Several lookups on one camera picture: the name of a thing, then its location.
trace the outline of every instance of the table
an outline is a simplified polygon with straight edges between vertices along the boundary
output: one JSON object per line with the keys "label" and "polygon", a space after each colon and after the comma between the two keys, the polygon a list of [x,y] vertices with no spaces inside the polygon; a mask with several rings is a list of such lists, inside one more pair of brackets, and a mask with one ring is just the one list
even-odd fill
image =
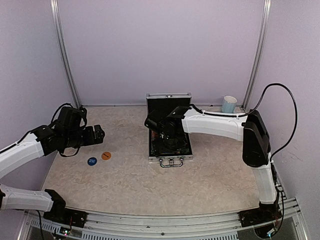
{"label": "table", "polygon": [[[104,143],[82,147],[73,157],[57,155],[43,189],[57,191],[67,207],[114,214],[198,215],[258,206],[242,142],[194,133],[193,160],[161,168],[148,161],[146,116],[146,106],[88,107],[88,125],[101,125]],[[103,152],[111,158],[102,160]],[[87,163],[91,157],[97,158],[94,166]]]}

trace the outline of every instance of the metal pole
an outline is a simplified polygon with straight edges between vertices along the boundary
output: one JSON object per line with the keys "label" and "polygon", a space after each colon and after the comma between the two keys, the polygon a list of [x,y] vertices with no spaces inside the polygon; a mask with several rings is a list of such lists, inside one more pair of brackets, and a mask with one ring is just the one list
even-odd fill
{"label": "metal pole", "polygon": [[52,10],[52,16],[53,16],[53,21],[55,25],[56,35],[59,42],[60,52],[61,52],[62,61],[64,64],[67,81],[70,87],[74,104],[76,105],[77,108],[79,108],[81,106],[81,102],[79,99],[75,81],[71,73],[71,68],[70,68],[70,64],[67,56],[66,46],[64,42],[64,35],[62,31],[60,14],[59,14],[58,0],[50,0],[50,2],[51,2],[51,10]]}
{"label": "metal pole", "polygon": [[252,95],[252,91],[255,85],[259,64],[262,56],[263,47],[265,44],[265,38],[267,34],[267,26],[269,21],[269,15],[270,15],[270,8],[271,8],[271,0],[264,0],[264,7],[263,7],[263,14],[262,14],[262,21],[261,21],[261,27],[260,27],[260,33],[259,33],[259,40],[258,45],[256,48],[255,56],[254,56],[254,62],[251,70],[250,80],[248,87],[246,89],[246,93],[243,99],[242,107],[244,110],[247,110],[250,97]]}

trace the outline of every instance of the orange disc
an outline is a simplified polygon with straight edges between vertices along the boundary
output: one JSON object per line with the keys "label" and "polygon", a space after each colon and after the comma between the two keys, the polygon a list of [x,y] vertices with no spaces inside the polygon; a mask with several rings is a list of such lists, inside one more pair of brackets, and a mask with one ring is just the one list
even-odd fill
{"label": "orange disc", "polygon": [[101,158],[103,160],[109,160],[111,158],[111,153],[108,151],[105,151],[104,153],[102,153]]}

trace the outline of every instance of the cup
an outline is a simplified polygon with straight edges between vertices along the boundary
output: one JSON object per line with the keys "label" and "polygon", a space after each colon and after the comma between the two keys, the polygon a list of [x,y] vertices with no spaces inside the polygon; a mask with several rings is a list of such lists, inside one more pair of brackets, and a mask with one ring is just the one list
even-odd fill
{"label": "cup", "polygon": [[236,108],[237,99],[233,96],[224,96],[222,103],[222,112],[226,114],[233,114]]}

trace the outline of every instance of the round sticker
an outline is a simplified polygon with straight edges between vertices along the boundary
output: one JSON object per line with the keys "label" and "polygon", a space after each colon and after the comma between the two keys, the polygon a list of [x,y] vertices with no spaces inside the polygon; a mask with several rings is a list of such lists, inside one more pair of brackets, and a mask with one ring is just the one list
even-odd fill
{"label": "round sticker", "polygon": [[93,165],[95,165],[97,163],[97,159],[95,158],[95,157],[90,157],[89,159],[88,159],[88,164],[90,165],[90,166],[93,166]]}
{"label": "round sticker", "polygon": [[106,152],[102,153],[101,158],[103,160],[109,160],[111,158],[111,153],[106,151]]}

